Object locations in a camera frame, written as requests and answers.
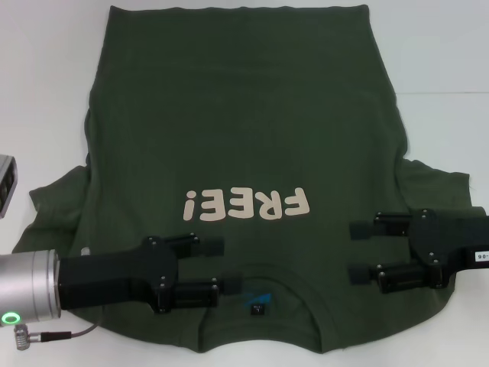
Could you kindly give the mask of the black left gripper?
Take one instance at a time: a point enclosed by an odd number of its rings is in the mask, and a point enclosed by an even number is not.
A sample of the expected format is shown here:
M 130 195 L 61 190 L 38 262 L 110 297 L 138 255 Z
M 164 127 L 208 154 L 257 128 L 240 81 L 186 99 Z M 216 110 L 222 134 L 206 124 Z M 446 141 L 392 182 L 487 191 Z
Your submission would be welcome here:
M 178 279 L 177 257 L 223 256 L 221 237 L 197 234 L 144 240 L 137 248 L 60 259 L 59 298 L 63 310 L 137 301 L 154 312 L 217 307 L 221 296 L 240 294 L 242 273 L 217 278 Z

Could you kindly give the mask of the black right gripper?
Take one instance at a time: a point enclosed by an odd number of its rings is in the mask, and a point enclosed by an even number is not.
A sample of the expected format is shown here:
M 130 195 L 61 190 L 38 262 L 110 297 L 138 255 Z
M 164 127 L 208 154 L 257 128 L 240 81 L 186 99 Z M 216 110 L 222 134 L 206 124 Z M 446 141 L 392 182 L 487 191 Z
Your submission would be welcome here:
M 377 212 L 372 220 L 349 224 L 351 240 L 407 236 L 419 263 L 352 265 L 352 285 L 375 283 L 382 294 L 415 288 L 443 288 L 443 273 L 489 268 L 489 216 L 421 209 L 408 213 Z

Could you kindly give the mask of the dark green FREE! t-shirt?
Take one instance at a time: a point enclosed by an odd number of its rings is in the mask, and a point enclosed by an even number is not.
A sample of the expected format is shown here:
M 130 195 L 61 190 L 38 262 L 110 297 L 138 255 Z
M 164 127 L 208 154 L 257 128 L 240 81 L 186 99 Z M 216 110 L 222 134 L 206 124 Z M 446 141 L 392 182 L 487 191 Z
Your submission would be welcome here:
M 221 236 L 183 278 L 239 272 L 212 309 L 127 302 L 104 327 L 207 352 L 269 339 L 317 353 L 440 312 L 454 284 L 383 295 L 349 265 L 405 261 L 404 239 L 354 242 L 375 213 L 481 216 L 469 177 L 405 158 L 408 140 L 365 5 L 129 11 L 111 7 L 85 120 L 86 165 L 31 192 L 16 252 L 129 250 L 149 236 Z

